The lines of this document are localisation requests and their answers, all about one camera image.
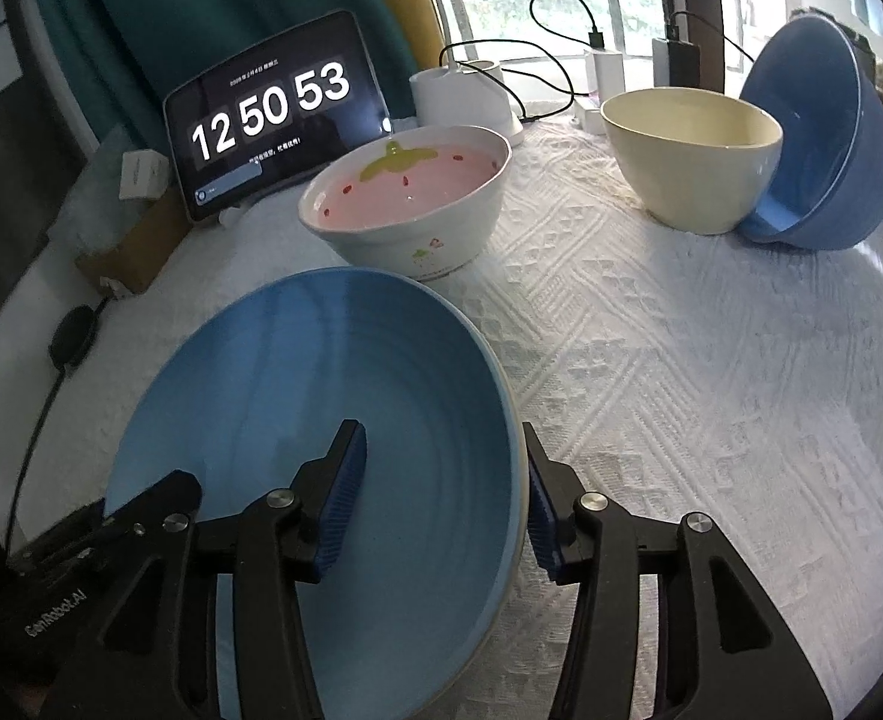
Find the teal curtain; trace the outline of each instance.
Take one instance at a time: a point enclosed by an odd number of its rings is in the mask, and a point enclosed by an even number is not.
[[[167,151],[161,102],[201,71],[297,23],[345,8],[361,25],[393,117],[414,115],[417,71],[383,0],[38,0],[75,98],[100,139],[121,122]]]

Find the silver bolt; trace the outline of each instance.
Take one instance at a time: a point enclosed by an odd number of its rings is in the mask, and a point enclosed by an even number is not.
[[[603,512],[608,508],[608,499],[601,493],[584,493],[582,506],[589,512]]]
[[[287,509],[294,503],[294,493],[291,490],[271,490],[267,493],[267,505],[272,509]]]
[[[707,514],[702,514],[701,512],[692,512],[692,514],[688,514],[688,517],[685,517],[684,521],[695,533],[707,533],[715,524],[711,521],[711,517]]]
[[[188,527],[188,514],[169,514],[164,518],[164,524],[161,525],[168,533],[181,533]]]

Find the blue plate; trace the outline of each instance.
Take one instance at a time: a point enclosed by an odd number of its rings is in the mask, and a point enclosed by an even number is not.
[[[841,28],[818,14],[790,20],[741,97],[785,137],[771,186],[739,232],[809,250],[865,240],[883,220],[883,107]]]
[[[309,271],[199,329],[137,406],[108,485],[113,511],[174,469],[200,517],[241,512],[321,457],[343,418],[368,437],[339,561],[299,586],[330,720],[402,720],[486,636],[520,555],[528,466],[504,373],[431,290],[365,269]],[[222,714],[238,718],[231,584],[218,586]]]

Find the digital clock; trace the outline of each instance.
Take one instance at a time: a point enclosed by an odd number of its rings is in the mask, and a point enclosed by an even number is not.
[[[390,131],[352,14],[268,38],[164,101],[171,153],[195,221],[321,170]]]

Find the tablecloth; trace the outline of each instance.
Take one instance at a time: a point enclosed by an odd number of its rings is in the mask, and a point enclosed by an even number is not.
[[[145,295],[108,308],[41,437],[28,536],[104,493],[137,401],[201,323],[342,264],[298,223],[297,194],[194,231]],[[607,141],[558,117],[516,149],[486,251],[430,285],[488,338],[553,459],[634,514],[709,512],[836,714],[858,702],[883,669],[883,225],[819,254],[671,230]],[[543,720],[574,594],[526,546],[491,638],[419,720]],[[634,717],[651,710],[655,597],[646,581]]]

